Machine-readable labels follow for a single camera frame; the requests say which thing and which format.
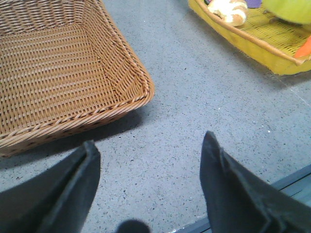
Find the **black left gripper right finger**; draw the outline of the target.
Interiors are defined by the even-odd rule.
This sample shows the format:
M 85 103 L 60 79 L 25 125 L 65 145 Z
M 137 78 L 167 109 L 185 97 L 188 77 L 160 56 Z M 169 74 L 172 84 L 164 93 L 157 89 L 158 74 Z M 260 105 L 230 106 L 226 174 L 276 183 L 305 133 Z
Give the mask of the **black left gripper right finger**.
M 200 184 L 214 233 L 309 233 L 311 208 L 249 171 L 207 131 Z

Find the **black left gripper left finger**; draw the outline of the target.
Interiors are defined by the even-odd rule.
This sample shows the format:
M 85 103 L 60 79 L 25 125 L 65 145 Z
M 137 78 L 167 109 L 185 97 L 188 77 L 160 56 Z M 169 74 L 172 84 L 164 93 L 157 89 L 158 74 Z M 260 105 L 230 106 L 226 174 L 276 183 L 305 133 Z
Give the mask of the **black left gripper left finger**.
M 0 193 L 2 233 L 81 232 L 100 180 L 93 141 L 37 176 Z

